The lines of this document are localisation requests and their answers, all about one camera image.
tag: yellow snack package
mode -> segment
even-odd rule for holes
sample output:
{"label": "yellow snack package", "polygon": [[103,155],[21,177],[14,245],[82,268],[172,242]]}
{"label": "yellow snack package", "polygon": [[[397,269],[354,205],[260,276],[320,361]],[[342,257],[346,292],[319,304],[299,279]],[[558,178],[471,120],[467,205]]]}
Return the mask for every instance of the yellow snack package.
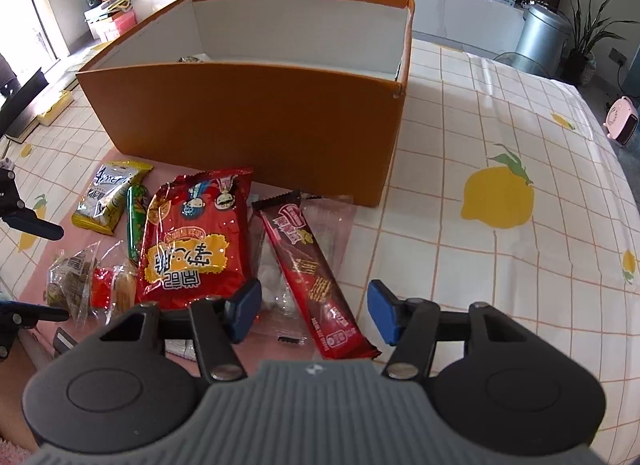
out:
{"label": "yellow snack package", "polygon": [[127,191],[153,169],[144,162],[107,162],[100,166],[80,199],[71,223],[82,229],[113,236],[127,204]]}

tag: yellow lemon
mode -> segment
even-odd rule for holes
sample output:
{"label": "yellow lemon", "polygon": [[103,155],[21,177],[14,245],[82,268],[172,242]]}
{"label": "yellow lemon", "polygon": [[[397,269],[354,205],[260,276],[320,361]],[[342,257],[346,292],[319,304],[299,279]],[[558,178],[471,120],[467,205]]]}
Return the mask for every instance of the yellow lemon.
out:
{"label": "yellow lemon", "polygon": [[27,156],[31,155],[33,151],[33,146],[31,144],[25,144],[20,152],[20,158],[27,158]]}
{"label": "yellow lemon", "polygon": [[482,169],[466,181],[462,219],[480,220],[494,229],[511,229],[529,221],[533,213],[533,182],[520,159],[503,147],[509,154],[491,160],[504,167]]}
{"label": "yellow lemon", "polygon": [[633,281],[636,273],[636,257],[631,251],[625,251],[622,255],[622,273],[629,283]]}
{"label": "yellow lemon", "polygon": [[575,126],[573,124],[569,123],[566,119],[562,118],[560,115],[558,115],[556,113],[552,113],[551,116],[553,117],[553,119],[558,124],[560,124],[565,129],[567,129],[569,131],[575,131]]}
{"label": "yellow lemon", "polygon": [[[38,218],[40,218],[41,220],[44,220],[44,217],[47,213],[47,199],[45,198],[44,194],[36,198],[36,204],[33,207],[33,210],[36,213],[36,216]],[[36,239],[37,239],[36,236],[34,236],[33,234],[27,234],[23,232],[20,235],[20,242],[18,243],[18,252],[24,252],[26,250],[29,250],[35,244]]]}

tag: metal screw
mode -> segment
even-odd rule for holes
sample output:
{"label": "metal screw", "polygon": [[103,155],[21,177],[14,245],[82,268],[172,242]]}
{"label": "metal screw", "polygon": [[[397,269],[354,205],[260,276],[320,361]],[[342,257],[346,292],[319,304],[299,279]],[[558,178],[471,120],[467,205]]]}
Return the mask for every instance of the metal screw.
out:
{"label": "metal screw", "polygon": [[211,376],[221,382],[232,382],[242,376],[242,368],[235,364],[222,364],[211,370]]}
{"label": "metal screw", "polygon": [[414,377],[417,377],[418,368],[413,364],[399,362],[396,364],[391,364],[386,369],[386,374],[389,375],[389,378],[394,380],[411,380]]}

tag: pink fluffy fabric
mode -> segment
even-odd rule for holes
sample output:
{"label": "pink fluffy fabric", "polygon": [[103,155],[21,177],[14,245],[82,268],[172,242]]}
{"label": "pink fluffy fabric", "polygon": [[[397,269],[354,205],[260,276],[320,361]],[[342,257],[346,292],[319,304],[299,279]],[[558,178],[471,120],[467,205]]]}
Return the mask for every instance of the pink fluffy fabric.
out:
{"label": "pink fluffy fabric", "polygon": [[31,453],[0,438],[0,465],[19,465],[27,461]]}

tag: tablecloth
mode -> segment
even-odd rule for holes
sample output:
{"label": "tablecloth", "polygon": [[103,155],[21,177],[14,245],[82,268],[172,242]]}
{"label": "tablecloth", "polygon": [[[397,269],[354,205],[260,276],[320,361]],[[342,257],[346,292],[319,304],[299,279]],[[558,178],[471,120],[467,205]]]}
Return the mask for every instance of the tablecloth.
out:
{"label": "tablecloth", "polygon": [[[466,311],[489,302],[597,377],[605,461],[640,455],[640,216],[613,150],[577,90],[414,41],[383,200],[359,208],[340,286],[384,362],[366,308],[381,279],[400,297]],[[30,146],[14,144],[29,207],[60,222],[113,147],[82,90]],[[0,224],[0,277],[20,297],[46,241]],[[462,356],[441,343],[439,371]]]}

